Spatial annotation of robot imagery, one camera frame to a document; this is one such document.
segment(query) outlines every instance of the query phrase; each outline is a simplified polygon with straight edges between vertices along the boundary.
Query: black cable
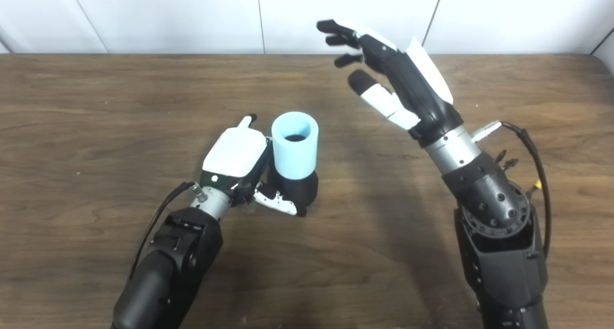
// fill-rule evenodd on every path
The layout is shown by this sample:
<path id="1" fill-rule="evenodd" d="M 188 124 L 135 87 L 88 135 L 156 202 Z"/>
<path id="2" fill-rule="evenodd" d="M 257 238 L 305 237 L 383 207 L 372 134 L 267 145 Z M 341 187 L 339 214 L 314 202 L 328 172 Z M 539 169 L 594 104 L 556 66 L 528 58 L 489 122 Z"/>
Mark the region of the black cable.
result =
<path id="1" fill-rule="evenodd" d="M 543 254 L 545 257 L 548 257 L 548 252 L 550 251 L 550 237 L 552 235 L 552 207 L 550 205 L 550 189 L 548 187 L 548 180 L 546 180 L 546 172 L 543 169 L 542 160 L 539 157 L 539 152 L 535 144 L 533 144 L 533 141 L 529 137 L 529 133 L 525 129 L 518 128 L 518 126 L 506 121 L 502 121 L 501 125 L 516 133 L 516 136 L 518 136 L 522 144 L 524 144 L 524 147 L 527 148 L 529 154 L 533 157 L 533 162 L 535 162 L 537 175 L 539 176 L 539 181 L 542 183 L 543 204 L 546 211 L 546 213 L 544 213 L 546 222 L 544 227 Z"/>
<path id="2" fill-rule="evenodd" d="M 143 248 L 145 247 L 145 243 L 147 242 L 147 238 L 151 234 L 152 229 L 154 228 L 156 222 L 158 222 L 158 219 L 160 218 L 160 215 L 162 215 L 162 212 L 164 212 L 164 209 L 166 208 L 166 206 L 172 200 L 174 200 L 175 197 L 177 197 L 180 193 L 189 189 L 192 185 L 194 185 L 194 182 L 181 183 L 176 189 L 174 189 L 173 191 L 171 191 L 171 193 L 168 194 L 164 202 L 162 202 L 162 204 L 160 204 L 160 207 L 158 207 L 158 210 L 156 211 L 156 213 L 153 214 L 152 220 L 149 222 L 149 225 L 145 229 L 145 234 L 143 235 L 143 238 L 141 238 L 139 247 L 136 250 L 136 255 L 134 255 L 134 261 L 132 261 L 132 267 L 130 268 L 130 273 L 128 274 L 128 280 L 132 279 L 132 276 L 134 275 L 134 270 L 136 270 L 136 265 L 139 263 L 139 257 L 141 257 L 141 252 L 143 251 Z"/>

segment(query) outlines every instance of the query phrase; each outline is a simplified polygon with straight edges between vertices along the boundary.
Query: robotic arm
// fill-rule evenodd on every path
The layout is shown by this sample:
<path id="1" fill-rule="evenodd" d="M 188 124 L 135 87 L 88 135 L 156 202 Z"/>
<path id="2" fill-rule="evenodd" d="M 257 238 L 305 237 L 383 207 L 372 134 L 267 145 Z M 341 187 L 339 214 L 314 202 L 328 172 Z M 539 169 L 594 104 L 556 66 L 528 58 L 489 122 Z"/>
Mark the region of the robotic arm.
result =
<path id="1" fill-rule="evenodd" d="M 168 195 L 145 230 L 127 285 L 113 310 L 112 329 L 177 329 L 190 309 L 202 278 L 222 247 L 220 222 L 231 207 L 254 200 L 302 217 L 295 204 L 260 181 L 272 160 L 272 141 L 250 128 L 248 115 L 220 136 L 202 163 L 198 183 L 182 183 Z M 166 205 L 191 189 L 190 207 L 170 213 L 141 250 Z"/>
<path id="2" fill-rule="evenodd" d="M 329 45 L 362 50 L 341 56 L 336 67 L 364 62 L 388 77 L 396 93 L 362 70 L 351 73 L 348 82 L 386 119 L 408 130 L 456 198 L 454 221 L 463 270 L 476 292 L 484 327 L 546 329 L 542 294 L 548 280 L 550 196 L 537 149 L 526 131 L 496 121 L 470 135 L 443 76 L 415 39 L 401 51 L 383 36 L 355 25 L 328 20 L 320 21 L 318 29 L 329 34 Z M 476 145 L 500 126 L 515 131 L 535 160 L 546 204 L 544 244 L 528 194 L 508 180 L 498 160 Z"/>

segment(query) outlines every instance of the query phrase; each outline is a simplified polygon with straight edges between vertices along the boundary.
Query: wooden table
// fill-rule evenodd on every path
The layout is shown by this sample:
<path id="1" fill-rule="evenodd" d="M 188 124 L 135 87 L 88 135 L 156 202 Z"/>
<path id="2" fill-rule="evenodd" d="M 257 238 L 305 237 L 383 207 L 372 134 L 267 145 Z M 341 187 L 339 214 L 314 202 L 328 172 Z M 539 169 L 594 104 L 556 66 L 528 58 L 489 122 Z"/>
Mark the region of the wooden table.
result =
<path id="1" fill-rule="evenodd" d="M 306 218 L 233 209 L 183 328 L 481 327 L 436 167 L 332 60 L 0 56 L 0 328 L 108 328 L 166 194 L 243 115 L 258 113 L 268 134 L 290 110 L 320 125 L 319 197 Z M 510 120 L 540 148 L 554 209 L 550 327 L 611 328 L 614 80 L 590 56 L 434 60 L 468 129 Z M 514 135 L 482 146 L 520 158 L 509 176 L 530 187 Z"/>

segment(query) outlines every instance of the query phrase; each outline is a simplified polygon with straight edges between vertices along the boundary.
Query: light blue cup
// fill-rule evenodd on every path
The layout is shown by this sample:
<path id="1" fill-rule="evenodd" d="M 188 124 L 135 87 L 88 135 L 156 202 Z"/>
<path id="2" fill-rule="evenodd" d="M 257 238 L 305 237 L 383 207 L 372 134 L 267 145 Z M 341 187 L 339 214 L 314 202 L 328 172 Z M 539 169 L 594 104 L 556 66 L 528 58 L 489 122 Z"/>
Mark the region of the light blue cup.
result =
<path id="1" fill-rule="evenodd" d="M 272 123 L 272 152 L 275 168 L 281 176 L 291 180 L 306 178 L 316 169 L 318 154 L 318 124 L 303 112 L 287 112 Z M 300 135 L 302 141 L 287 137 Z"/>

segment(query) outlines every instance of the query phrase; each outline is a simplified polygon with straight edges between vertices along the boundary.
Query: white wall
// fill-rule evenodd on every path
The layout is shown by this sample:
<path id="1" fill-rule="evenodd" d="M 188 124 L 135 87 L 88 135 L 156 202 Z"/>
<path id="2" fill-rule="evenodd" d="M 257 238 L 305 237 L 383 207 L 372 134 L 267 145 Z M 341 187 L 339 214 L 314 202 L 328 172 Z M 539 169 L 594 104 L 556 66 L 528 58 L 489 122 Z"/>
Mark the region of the white wall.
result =
<path id="1" fill-rule="evenodd" d="M 595 51 L 594 55 L 601 59 L 605 66 L 610 69 L 610 73 L 614 75 L 614 33 L 610 34 L 601 46 Z"/>
<path id="2" fill-rule="evenodd" d="M 590 53 L 614 27 L 614 0 L 441 0 L 430 53 Z"/>
<path id="3" fill-rule="evenodd" d="M 423 40 L 437 0 L 260 0 L 267 53 L 343 53 L 329 47 L 316 21 L 357 21 L 377 29 L 398 47 Z"/>
<path id="4" fill-rule="evenodd" d="M 341 18 L 432 53 L 586 54 L 614 27 L 614 0 L 437 2 L 0 0 L 0 40 L 14 52 L 343 53 L 315 28 Z"/>
<path id="5" fill-rule="evenodd" d="M 0 40 L 13 52 L 106 53 L 76 0 L 0 0 Z"/>
<path id="6" fill-rule="evenodd" d="M 263 53 L 258 0 L 79 0 L 112 53 Z"/>

